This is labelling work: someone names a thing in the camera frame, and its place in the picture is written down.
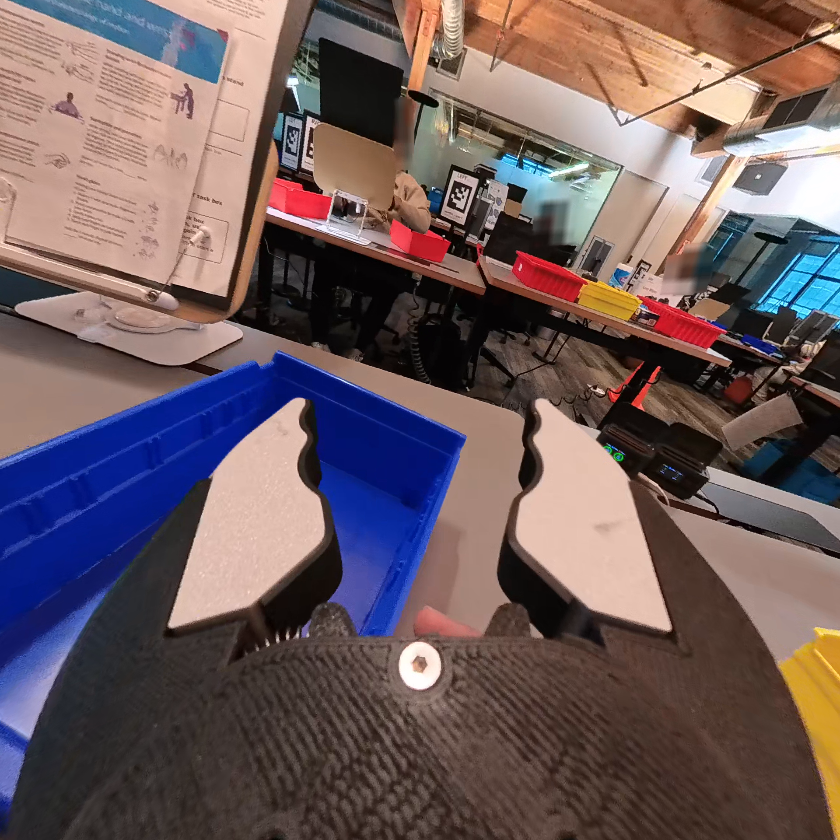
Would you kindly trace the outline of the printed instruction sheet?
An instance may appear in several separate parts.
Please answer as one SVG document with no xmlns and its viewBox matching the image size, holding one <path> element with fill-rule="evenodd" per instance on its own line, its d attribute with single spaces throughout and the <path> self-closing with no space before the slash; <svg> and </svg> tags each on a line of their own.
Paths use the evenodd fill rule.
<svg viewBox="0 0 840 840">
<path fill-rule="evenodd" d="M 227 52 L 183 5 L 1 2 L 6 242 L 164 282 Z"/>
</svg>

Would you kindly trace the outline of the blue plastic bin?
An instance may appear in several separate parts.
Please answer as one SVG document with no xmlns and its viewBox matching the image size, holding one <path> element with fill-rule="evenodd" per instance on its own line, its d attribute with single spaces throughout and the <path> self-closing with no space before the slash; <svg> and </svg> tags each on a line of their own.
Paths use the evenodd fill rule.
<svg viewBox="0 0 840 840">
<path fill-rule="evenodd" d="M 294 398 L 314 405 L 322 492 L 362 635 L 393 634 L 466 436 L 282 352 L 2 460 L 2 829 L 59 668 L 187 491 Z"/>
</svg>

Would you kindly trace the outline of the large yellow plastic bin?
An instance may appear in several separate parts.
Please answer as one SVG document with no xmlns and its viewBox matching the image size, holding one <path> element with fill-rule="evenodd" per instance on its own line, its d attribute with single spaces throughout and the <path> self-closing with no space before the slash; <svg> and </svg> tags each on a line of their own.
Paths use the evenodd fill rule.
<svg viewBox="0 0 840 840">
<path fill-rule="evenodd" d="M 810 740 L 839 838 L 839 631 L 816 627 L 813 633 L 779 668 Z"/>
</svg>

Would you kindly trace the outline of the black and white tag sign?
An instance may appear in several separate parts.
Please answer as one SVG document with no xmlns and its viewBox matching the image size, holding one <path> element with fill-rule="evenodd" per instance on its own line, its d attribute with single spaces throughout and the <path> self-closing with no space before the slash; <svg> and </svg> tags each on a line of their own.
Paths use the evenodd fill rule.
<svg viewBox="0 0 840 840">
<path fill-rule="evenodd" d="M 303 171 L 303 132 L 305 114 L 284 112 L 280 136 L 280 165 L 290 171 Z"/>
<path fill-rule="evenodd" d="M 480 187 L 480 177 L 452 164 L 443 190 L 438 215 L 454 226 L 464 228 Z"/>
</svg>

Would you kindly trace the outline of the white board stand base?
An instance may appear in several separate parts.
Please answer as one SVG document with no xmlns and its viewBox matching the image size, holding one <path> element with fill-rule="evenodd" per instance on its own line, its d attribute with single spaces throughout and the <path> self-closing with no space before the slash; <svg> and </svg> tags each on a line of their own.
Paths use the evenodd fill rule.
<svg viewBox="0 0 840 840">
<path fill-rule="evenodd" d="M 160 366 L 184 366 L 243 338 L 229 322 L 201 324 L 93 292 L 24 301 L 18 316 Z"/>
</svg>

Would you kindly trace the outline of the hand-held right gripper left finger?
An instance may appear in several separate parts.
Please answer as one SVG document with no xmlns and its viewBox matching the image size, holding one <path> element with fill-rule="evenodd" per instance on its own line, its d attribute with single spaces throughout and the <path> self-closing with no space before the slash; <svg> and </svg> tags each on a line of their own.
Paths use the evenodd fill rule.
<svg viewBox="0 0 840 840">
<path fill-rule="evenodd" d="M 169 631 L 244 622 L 253 636 L 300 636 L 338 590 L 343 565 L 318 439 L 313 403 L 295 397 L 215 468 Z"/>
</svg>

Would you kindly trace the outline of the tan board on clear stand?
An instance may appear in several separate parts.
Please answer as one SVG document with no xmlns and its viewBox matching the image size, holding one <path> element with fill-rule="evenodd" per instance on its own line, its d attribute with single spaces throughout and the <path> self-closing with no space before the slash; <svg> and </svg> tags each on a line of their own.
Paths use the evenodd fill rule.
<svg viewBox="0 0 840 840">
<path fill-rule="evenodd" d="M 373 211 L 392 204 L 396 155 L 390 146 L 320 122 L 311 135 L 312 175 L 330 200 L 324 230 L 368 245 L 364 225 Z"/>
</svg>

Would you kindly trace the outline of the black power station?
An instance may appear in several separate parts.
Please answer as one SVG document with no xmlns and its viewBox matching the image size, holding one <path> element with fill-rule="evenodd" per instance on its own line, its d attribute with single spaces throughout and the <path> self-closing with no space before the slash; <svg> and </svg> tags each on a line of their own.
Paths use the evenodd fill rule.
<svg viewBox="0 0 840 840">
<path fill-rule="evenodd" d="M 603 418 L 595 441 L 633 478 L 650 464 L 668 429 L 669 423 L 634 404 L 616 402 Z"/>
<path fill-rule="evenodd" d="M 708 482 L 708 467 L 721 441 L 684 423 L 672 423 L 657 436 L 654 455 L 643 474 L 676 499 L 693 498 Z"/>
</svg>

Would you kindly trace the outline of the ceiling ventilation unit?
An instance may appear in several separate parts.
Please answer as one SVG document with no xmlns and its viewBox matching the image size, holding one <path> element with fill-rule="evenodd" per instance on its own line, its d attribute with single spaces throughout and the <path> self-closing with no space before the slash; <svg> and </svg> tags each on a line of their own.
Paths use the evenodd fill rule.
<svg viewBox="0 0 840 840">
<path fill-rule="evenodd" d="M 728 130 L 722 149 L 738 157 L 798 152 L 838 144 L 839 80 L 774 103 L 766 114 Z"/>
</svg>

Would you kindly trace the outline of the wooden instruction board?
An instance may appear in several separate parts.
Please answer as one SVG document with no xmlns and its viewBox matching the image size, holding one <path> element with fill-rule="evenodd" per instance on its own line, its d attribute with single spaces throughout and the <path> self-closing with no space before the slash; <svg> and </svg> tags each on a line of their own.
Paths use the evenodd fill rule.
<svg viewBox="0 0 840 840">
<path fill-rule="evenodd" d="M 217 105 L 182 236 L 162 282 L 5 240 L 14 192 L 2 179 L 2 269 L 97 292 L 194 323 L 221 322 L 242 305 L 277 164 L 272 130 L 312 2 L 154 2 L 216 16 L 228 33 Z"/>
</svg>

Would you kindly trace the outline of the silver air duct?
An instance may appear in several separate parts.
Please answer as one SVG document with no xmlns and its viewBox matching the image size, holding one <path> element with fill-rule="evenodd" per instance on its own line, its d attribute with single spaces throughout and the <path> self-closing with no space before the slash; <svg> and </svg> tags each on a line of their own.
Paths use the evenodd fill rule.
<svg viewBox="0 0 840 840">
<path fill-rule="evenodd" d="M 464 50 L 466 10 L 464 1 L 441 1 L 442 40 L 440 56 L 445 60 L 459 58 Z"/>
</svg>

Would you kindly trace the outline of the small yellow plastic bin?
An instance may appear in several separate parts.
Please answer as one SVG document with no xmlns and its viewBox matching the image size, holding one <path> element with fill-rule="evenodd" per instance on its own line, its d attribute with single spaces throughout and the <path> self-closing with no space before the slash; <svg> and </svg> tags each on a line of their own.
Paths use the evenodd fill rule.
<svg viewBox="0 0 840 840">
<path fill-rule="evenodd" d="M 643 305 L 635 295 L 600 281 L 588 281 L 581 288 L 577 303 L 622 322 L 631 320 Z"/>
</svg>

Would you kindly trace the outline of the black wall speaker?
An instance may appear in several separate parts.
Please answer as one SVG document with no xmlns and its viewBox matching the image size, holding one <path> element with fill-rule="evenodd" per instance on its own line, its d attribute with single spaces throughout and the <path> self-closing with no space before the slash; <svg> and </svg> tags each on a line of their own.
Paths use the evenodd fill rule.
<svg viewBox="0 0 840 840">
<path fill-rule="evenodd" d="M 786 161 L 759 161 L 744 166 L 732 189 L 751 196 L 768 196 L 788 171 Z"/>
</svg>

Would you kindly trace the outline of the long wooden table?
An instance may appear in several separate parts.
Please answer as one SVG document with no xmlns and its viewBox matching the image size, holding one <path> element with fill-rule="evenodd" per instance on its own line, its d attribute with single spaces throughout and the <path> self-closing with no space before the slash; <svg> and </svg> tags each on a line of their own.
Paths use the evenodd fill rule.
<svg viewBox="0 0 840 840">
<path fill-rule="evenodd" d="M 664 358 L 667 353 L 678 353 L 721 368 L 731 364 L 728 357 L 714 350 L 702 349 L 636 322 L 625 322 L 579 303 L 526 287 L 509 269 L 497 266 L 483 255 L 478 257 L 477 267 L 488 290 L 494 289 L 516 298 L 523 317 L 542 326 L 641 361 L 655 361 Z"/>
<path fill-rule="evenodd" d="M 451 254 L 446 254 L 439 263 L 415 257 L 401 251 L 392 243 L 388 234 L 380 231 L 365 229 L 359 237 L 355 237 L 332 229 L 319 220 L 288 215 L 273 207 L 266 210 L 266 223 L 440 281 L 476 297 L 482 297 L 487 290 L 484 277 L 476 263 Z"/>
</svg>

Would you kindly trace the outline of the orange traffic cone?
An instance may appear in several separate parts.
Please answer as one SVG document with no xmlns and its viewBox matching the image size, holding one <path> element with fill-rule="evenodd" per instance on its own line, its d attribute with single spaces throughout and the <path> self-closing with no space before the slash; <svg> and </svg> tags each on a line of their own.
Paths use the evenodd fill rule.
<svg viewBox="0 0 840 840">
<path fill-rule="evenodd" d="M 607 399 L 611 404 L 630 402 L 635 407 L 642 407 L 661 371 L 661 366 L 652 362 L 639 364 L 622 384 L 607 390 Z"/>
</svg>

